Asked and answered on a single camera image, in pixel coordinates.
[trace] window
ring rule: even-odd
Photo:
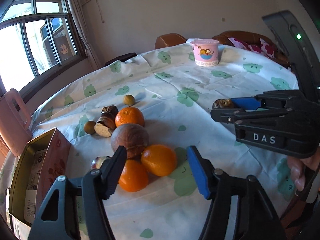
[[[80,61],[72,24],[65,0],[15,0],[0,23],[2,92],[15,88],[23,95]]]

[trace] blue gripper pad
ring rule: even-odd
[[[210,199],[210,184],[213,178],[214,170],[209,160],[203,159],[196,146],[187,147],[189,165],[198,186],[198,190],[205,199]]]
[[[253,97],[230,99],[237,106],[237,108],[243,108],[244,110],[257,110],[257,108],[261,107],[261,101],[258,101]]]

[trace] orange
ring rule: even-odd
[[[127,160],[119,179],[120,187],[128,192],[142,190],[148,185],[148,172],[137,161]]]
[[[116,127],[125,123],[137,123],[144,126],[144,117],[142,112],[136,107],[125,107],[116,115]]]
[[[157,176],[168,176],[177,167],[175,152],[164,145],[150,145],[144,149],[141,163],[147,171]]]

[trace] cup lid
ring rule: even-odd
[[[199,40],[194,40],[192,42],[190,42],[190,44],[192,45],[212,45],[212,44],[218,44],[219,41],[217,40],[213,40],[213,39],[199,39]]]

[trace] blue bowl print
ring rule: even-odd
[[[203,59],[211,59],[212,55],[200,55],[200,57]]]

